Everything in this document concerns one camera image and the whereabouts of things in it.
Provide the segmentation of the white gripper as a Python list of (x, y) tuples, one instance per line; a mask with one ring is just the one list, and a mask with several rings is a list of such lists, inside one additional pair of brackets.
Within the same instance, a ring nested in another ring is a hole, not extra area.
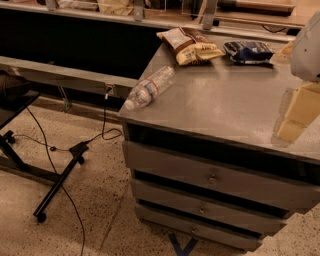
[(285, 117), (309, 126), (320, 115), (320, 11), (297, 34), (291, 52), (291, 72), (305, 81), (293, 92)]

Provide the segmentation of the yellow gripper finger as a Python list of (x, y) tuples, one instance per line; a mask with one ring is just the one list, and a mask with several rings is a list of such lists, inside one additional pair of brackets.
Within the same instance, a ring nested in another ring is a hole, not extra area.
[(306, 125), (294, 120), (284, 119), (276, 133), (276, 136), (282, 141), (295, 142), (306, 129)]

